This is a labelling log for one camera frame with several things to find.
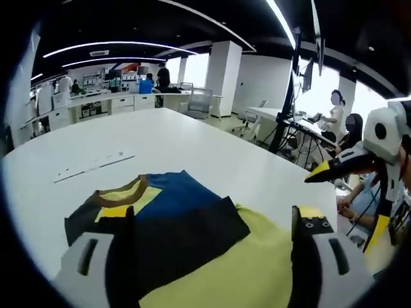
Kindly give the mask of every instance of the blue shirt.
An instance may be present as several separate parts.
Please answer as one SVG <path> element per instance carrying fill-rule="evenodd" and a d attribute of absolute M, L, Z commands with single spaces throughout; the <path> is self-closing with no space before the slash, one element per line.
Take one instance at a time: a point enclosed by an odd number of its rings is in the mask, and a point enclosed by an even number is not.
<path fill-rule="evenodd" d="M 380 183 L 377 183 L 374 187 L 371 187 L 371 182 L 376 176 L 375 173 L 371 173 L 367 175 L 367 177 L 363 180 L 364 189 L 362 192 L 358 194 L 357 197 L 351 202 L 350 209 L 357 213 L 357 215 L 361 215 L 365 209 L 363 215 L 365 216 L 373 216 L 377 210 L 377 206 L 380 202 Z M 399 191 L 396 200 L 392 204 L 391 216 L 397 211 L 398 207 L 404 200 L 404 184 L 402 181 L 399 181 Z M 370 234 L 370 230 L 360 226 L 359 224 L 357 227 L 367 234 Z"/>

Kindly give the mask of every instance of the white pillar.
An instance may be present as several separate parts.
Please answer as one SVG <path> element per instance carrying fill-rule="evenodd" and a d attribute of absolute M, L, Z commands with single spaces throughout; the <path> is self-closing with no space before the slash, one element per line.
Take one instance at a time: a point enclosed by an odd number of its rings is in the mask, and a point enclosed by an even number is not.
<path fill-rule="evenodd" d="M 184 75 L 186 74 L 186 65 L 188 58 L 181 58 L 179 77 L 177 78 L 177 83 L 184 82 Z"/>
<path fill-rule="evenodd" d="M 33 30 L 27 50 L 19 66 L 16 67 L 15 75 L 10 82 L 5 122 L 10 125 L 15 148 L 30 140 L 33 131 L 30 130 L 29 125 L 23 130 L 21 130 L 21 126 L 26 121 L 26 104 L 30 101 L 31 74 L 39 41 L 37 30 Z"/>
<path fill-rule="evenodd" d="M 213 90 L 214 95 L 223 96 L 220 102 L 222 117 L 231 116 L 242 51 L 231 41 L 213 43 L 205 87 Z M 218 115 L 217 110 L 213 109 L 212 113 Z"/>
<path fill-rule="evenodd" d="M 356 82 L 350 79 L 347 79 L 340 75 L 340 83 L 338 89 L 344 97 L 345 107 L 344 107 L 344 116 L 342 117 L 340 131 L 345 132 L 345 119 L 353 110 L 354 97 L 355 97 L 355 87 Z"/>

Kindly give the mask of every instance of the white shirt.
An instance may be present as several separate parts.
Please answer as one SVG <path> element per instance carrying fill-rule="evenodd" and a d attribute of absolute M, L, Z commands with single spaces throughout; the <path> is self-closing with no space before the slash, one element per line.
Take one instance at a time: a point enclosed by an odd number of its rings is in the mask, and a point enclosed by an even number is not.
<path fill-rule="evenodd" d="M 71 88 L 73 85 L 73 82 L 71 81 L 71 78 L 68 76 L 64 76 L 60 81 L 58 82 L 58 91 L 59 93 L 65 92 Z"/>
<path fill-rule="evenodd" d="M 340 134 L 342 117 L 344 115 L 344 106 L 335 106 L 329 113 L 331 114 L 331 118 L 336 119 L 337 121 L 335 123 L 330 123 L 328 131 L 334 133 L 338 137 Z"/>

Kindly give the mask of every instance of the woman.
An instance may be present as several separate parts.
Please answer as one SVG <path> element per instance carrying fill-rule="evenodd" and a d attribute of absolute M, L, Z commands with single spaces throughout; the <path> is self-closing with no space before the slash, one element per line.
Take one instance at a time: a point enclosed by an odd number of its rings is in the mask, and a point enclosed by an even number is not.
<path fill-rule="evenodd" d="M 337 200 L 338 212 L 350 219 L 351 223 L 357 223 L 357 227 L 370 234 L 374 228 L 374 215 L 380 202 L 380 184 L 371 185 L 376 173 L 371 173 L 359 183 L 345 198 Z M 404 188 L 401 181 L 396 200 L 392 205 L 391 215 L 395 214 L 404 200 Z"/>
<path fill-rule="evenodd" d="M 361 141 L 362 126 L 362 117 L 359 114 L 350 114 L 345 120 L 345 127 L 347 128 L 348 134 L 341 139 L 341 141 L 337 144 L 335 150 L 330 152 L 330 155 L 332 157 L 335 157 L 342 151 L 355 146 L 358 141 Z"/>
<path fill-rule="evenodd" d="M 338 134 L 340 133 L 345 107 L 345 101 L 339 90 L 334 90 L 331 93 L 331 103 L 334 105 L 334 107 L 329 111 L 331 117 L 322 116 L 321 120 L 324 122 L 322 129 L 326 131 L 323 133 L 323 136 L 335 142 Z"/>

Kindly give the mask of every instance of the ceiling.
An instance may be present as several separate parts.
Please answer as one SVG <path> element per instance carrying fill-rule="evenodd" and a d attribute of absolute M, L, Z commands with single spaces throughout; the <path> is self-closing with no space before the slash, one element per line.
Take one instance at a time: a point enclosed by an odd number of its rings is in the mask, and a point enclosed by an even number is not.
<path fill-rule="evenodd" d="M 314 42 L 310 0 L 275 0 L 291 29 L 300 26 L 302 40 Z M 158 0 L 65 0 L 45 11 L 40 30 L 33 75 L 59 73 L 64 64 L 91 59 L 89 52 L 109 49 L 109 57 L 155 58 L 168 48 L 138 45 L 90 46 L 72 49 L 48 58 L 57 49 L 91 42 L 138 41 L 185 46 L 202 41 L 232 40 L 244 51 L 257 55 L 291 58 L 293 49 L 281 24 L 265 0 L 175 0 L 224 23 L 239 35 L 229 33 L 210 20 Z M 411 91 L 411 1 L 409 0 L 315 0 L 326 47 L 350 56 L 382 75 L 399 92 Z M 211 46 L 191 48 L 210 52 Z M 189 55 L 171 53 L 162 58 Z M 302 50 L 309 57 L 311 51 Z M 353 74 L 353 64 L 327 56 L 325 64 Z M 354 78 L 392 96 L 369 73 L 357 69 Z"/>

